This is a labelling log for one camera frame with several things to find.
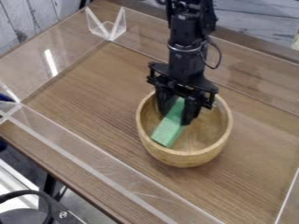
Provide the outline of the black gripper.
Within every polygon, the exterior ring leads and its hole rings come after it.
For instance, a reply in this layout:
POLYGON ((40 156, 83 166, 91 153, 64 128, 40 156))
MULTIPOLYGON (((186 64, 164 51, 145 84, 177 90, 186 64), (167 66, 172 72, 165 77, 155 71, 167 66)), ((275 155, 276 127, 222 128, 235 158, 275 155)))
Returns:
POLYGON ((207 52, 206 45, 195 49, 169 48, 168 62, 148 64, 147 82, 153 85, 161 115, 167 115, 179 97, 184 99, 183 126, 192 123, 202 108, 212 108, 219 93, 219 88, 204 76, 207 52))

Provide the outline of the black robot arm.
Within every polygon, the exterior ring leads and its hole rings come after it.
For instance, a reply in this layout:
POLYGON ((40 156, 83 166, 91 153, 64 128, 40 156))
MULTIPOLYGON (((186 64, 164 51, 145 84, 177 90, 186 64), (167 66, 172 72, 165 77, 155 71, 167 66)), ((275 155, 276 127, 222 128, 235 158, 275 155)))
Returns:
POLYGON ((215 45, 211 33, 216 30, 218 17, 212 0, 165 0, 169 38, 168 61, 148 64, 147 82, 153 85, 157 108, 167 114, 183 98, 179 121, 192 123, 202 109, 211 109, 219 88, 204 76, 208 47, 215 45))

